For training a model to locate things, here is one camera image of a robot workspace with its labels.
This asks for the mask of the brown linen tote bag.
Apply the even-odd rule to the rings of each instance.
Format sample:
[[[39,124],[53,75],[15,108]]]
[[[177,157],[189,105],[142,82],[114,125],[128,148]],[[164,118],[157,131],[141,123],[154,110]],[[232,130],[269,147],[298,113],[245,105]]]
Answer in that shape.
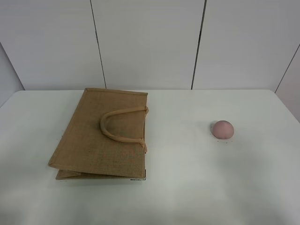
[[[48,163],[56,179],[144,180],[147,96],[86,88]]]

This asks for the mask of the pink peach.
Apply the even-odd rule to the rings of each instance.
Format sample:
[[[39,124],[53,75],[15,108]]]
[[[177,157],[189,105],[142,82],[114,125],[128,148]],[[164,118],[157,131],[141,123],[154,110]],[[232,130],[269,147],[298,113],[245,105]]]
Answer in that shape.
[[[228,140],[234,135],[234,127],[226,120],[213,121],[210,123],[210,132],[219,140]]]

